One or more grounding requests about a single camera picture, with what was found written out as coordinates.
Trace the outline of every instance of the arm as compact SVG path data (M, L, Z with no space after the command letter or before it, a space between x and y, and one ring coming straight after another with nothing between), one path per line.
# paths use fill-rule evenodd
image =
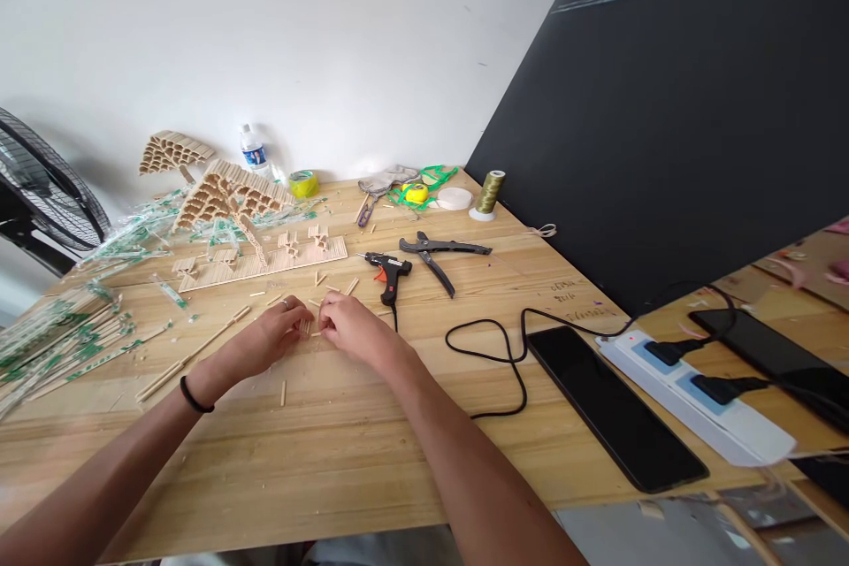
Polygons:
M291 310L265 311L189 372L195 400L214 404L298 341L295 323L312 315L293 296L287 302ZM0 563L95 563L200 417L179 387L171 391L0 537Z
M416 351L357 299L330 293L322 334L370 364L401 404L468 564L586 565L519 472L443 391Z

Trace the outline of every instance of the white tape roll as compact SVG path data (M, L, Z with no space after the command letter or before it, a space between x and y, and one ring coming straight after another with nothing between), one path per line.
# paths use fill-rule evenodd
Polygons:
M471 206L474 196L463 188L442 188L436 195L436 202L445 210L465 210Z

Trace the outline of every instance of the plastic water bottle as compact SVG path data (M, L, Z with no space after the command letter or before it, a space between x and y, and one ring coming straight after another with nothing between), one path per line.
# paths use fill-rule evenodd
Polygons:
M252 130L250 124L241 125L241 153L245 156L248 168L254 174L274 181L272 165L265 158L265 135Z

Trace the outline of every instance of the smartphone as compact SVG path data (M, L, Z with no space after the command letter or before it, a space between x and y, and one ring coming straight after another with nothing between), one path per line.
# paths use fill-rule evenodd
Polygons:
M817 416L849 433L849 377L751 314L735 311L737 323L719 341L768 379L781 383L781 389ZM716 333L727 324L728 312L694 311L689 316L706 332Z
M634 487L660 493L710 475L571 327L530 334L528 344Z

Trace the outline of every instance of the white power strip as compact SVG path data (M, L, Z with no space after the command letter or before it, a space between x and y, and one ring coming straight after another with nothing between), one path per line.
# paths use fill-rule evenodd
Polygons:
M601 354L673 416L735 466L780 462L796 446L785 430L740 400L720 405L691 378L699 374L684 361L669 367L646 349L653 341L640 330L613 340L598 338Z

